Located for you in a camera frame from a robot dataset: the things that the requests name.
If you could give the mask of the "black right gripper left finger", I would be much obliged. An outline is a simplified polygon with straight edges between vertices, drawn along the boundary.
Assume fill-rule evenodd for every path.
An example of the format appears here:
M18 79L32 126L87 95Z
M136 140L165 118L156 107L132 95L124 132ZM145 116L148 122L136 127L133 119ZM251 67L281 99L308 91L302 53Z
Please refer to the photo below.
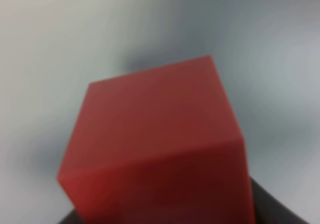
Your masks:
M74 209L67 214L58 224L83 224L82 219Z

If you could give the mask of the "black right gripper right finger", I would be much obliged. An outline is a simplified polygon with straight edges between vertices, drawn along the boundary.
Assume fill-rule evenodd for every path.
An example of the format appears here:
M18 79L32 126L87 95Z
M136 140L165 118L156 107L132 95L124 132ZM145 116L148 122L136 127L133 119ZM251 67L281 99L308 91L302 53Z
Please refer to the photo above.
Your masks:
M307 224L308 222L284 206L253 178L251 180L255 222L259 224Z

